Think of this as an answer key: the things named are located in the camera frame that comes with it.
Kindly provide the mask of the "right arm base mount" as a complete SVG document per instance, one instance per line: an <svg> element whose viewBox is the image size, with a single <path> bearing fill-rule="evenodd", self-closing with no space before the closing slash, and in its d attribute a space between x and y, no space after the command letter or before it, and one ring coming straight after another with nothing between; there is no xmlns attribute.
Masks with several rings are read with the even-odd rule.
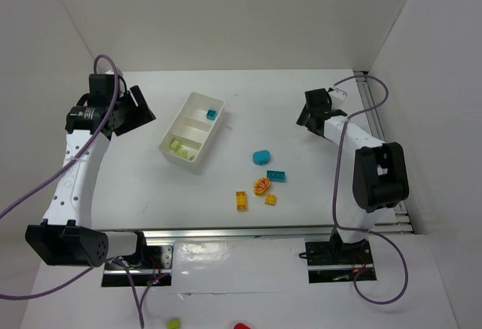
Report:
<svg viewBox="0 0 482 329"><path fill-rule="evenodd" d="M335 247L329 242L306 242L298 257L307 263L310 284L375 281L377 279L371 247L367 240L352 247Z"/></svg>

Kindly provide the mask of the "yellow long lego brick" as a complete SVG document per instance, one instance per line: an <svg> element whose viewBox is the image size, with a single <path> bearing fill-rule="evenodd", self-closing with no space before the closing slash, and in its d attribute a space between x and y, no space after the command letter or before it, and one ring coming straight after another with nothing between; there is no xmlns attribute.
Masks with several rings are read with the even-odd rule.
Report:
<svg viewBox="0 0 482 329"><path fill-rule="evenodd" d="M248 210L248 201L245 191L236 192L236 210L238 212L245 212Z"/></svg>

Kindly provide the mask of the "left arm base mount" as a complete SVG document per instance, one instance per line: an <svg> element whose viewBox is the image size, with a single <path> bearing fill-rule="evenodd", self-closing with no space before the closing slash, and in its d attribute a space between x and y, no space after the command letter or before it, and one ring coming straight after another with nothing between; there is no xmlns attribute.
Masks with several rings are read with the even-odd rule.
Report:
<svg viewBox="0 0 482 329"><path fill-rule="evenodd" d="M140 249L128 257L119 260L127 267L136 287L168 287L172 284L172 263L174 245L143 244ZM121 288L130 286L124 268L115 262L104 266L101 286L104 288Z"/></svg>

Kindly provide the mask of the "teal rounded lego piece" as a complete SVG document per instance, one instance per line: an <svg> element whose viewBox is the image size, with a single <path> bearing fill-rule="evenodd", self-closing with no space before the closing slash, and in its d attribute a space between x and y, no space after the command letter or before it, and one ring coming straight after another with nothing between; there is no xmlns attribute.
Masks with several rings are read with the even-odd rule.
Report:
<svg viewBox="0 0 482 329"><path fill-rule="evenodd" d="M268 150L256 151L252 155L252 162L255 165L263 166L270 162L271 154Z"/></svg>

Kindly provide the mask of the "small teal square lego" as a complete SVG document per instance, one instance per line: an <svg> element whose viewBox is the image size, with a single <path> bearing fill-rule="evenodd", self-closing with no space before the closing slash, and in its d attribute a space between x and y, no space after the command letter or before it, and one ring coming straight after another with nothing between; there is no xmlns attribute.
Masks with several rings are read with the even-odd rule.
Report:
<svg viewBox="0 0 482 329"><path fill-rule="evenodd" d="M209 109L206 113L207 120L215 120L218 115L218 112L212 109Z"/></svg>

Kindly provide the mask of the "yellow small square lego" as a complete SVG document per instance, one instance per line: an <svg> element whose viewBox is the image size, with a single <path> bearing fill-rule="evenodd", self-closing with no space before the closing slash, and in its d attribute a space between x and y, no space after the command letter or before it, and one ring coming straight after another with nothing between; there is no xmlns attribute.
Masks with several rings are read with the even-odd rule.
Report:
<svg viewBox="0 0 482 329"><path fill-rule="evenodd" d="M265 196L264 203L269 206L274 206L276 205L276 201L277 201L277 196L275 194L267 194Z"/></svg>

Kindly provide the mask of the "orange oval printed lego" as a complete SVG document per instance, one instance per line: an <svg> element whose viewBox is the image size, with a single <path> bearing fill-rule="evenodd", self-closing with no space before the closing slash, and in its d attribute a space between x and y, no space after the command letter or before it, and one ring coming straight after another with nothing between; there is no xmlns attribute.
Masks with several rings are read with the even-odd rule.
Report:
<svg viewBox="0 0 482 329"><path fill-rule="evenodd" d="M259 178L253 187L253 193L255 196L263 196L270 189L270 179L267 177Z"/></svg>

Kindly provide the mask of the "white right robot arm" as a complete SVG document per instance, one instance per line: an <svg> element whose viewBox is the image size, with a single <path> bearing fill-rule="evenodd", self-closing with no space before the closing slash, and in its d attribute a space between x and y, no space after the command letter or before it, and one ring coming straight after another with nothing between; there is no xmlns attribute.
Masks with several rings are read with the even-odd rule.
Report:
<svg viewBox="0 0 482 329"><path fill-rule="evenodd" d="M366 111L348 115L340 106L346 94L338 89L306 91L305 105L297 125L338 146L335 164L332 218L334 234L344 245L366 239L388 209L408 198L410 188L404 150L397 142L385 142L367 133L352 119ZM355 207L337 213L338 184L343 158L353 164L352 196Z"/></svg>

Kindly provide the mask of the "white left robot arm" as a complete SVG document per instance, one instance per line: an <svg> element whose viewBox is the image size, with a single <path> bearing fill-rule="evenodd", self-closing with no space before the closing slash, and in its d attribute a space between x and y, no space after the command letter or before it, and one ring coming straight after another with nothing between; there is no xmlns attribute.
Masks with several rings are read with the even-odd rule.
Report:
<svg viewBox="0 0 482 329"><path fill-rule="evenodd" d="M122 75L91 74L89 91L66 115L63 173L40 224L25 239L49 266L100 267L108 258L106 233L92 229L92 202L112 136L155 119L138 86Z"/></svg>

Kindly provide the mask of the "teal long lego brick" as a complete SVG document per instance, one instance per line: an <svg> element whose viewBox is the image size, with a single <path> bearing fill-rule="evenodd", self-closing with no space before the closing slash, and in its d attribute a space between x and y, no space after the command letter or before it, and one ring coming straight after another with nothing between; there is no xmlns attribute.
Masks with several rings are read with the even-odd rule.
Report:
<svg viewBox="0 0 482 329"><path fill-rule="evenodd" d="M273 182L286 182L286 175L283 171L267 170L266 177Z"/></svg>

